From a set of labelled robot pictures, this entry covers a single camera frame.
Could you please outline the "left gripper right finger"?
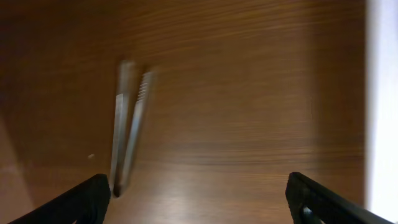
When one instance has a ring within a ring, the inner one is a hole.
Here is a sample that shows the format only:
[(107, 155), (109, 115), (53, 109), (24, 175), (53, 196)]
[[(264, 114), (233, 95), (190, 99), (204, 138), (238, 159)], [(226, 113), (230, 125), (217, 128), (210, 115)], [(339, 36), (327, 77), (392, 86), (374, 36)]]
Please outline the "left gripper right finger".
[(285, 196), (294, 224), (392, 224), (299, 172), (289, 174)]

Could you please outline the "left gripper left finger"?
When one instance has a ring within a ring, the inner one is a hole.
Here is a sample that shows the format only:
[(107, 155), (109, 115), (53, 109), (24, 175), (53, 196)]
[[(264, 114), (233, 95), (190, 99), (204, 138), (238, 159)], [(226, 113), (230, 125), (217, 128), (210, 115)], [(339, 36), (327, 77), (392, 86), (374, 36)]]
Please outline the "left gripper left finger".
[(110, 198), (107, 176), (96, 174), (11, 224), (103, 224)]

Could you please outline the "metal chopstick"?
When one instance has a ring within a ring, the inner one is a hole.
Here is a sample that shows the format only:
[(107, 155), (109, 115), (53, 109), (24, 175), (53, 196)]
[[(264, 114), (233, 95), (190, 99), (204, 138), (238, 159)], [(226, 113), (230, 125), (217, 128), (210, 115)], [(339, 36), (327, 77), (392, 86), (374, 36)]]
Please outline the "metal chopstick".
[(119, 188), (112, 191), (115, 197), (122, 196), (122, 194), (126, 191), (129, 185), (130, 173), (134, 161), (134, 154), (139, 141), (142, 120), (144, 117), (144, 112), (146, 110), (147, 99), (149, 96), (153, 76), (154, 74), (150, 71), (144, 73), (141, 76), (137, 97), (134, 102), (134, 110), (132, 113), (129, 136), (126, 136), (124, 160), (118, 185)]
[(111, 190), (118, 189), (123, 166), (124, 152), (127, 135), (127, 117), (131, 99), (131, 81), (135, 63), (132, 60), (122, 60), (118, 69), (118, 82), (116, 89), (113, 147), (111, 154), (111, 168), (109, 185)]

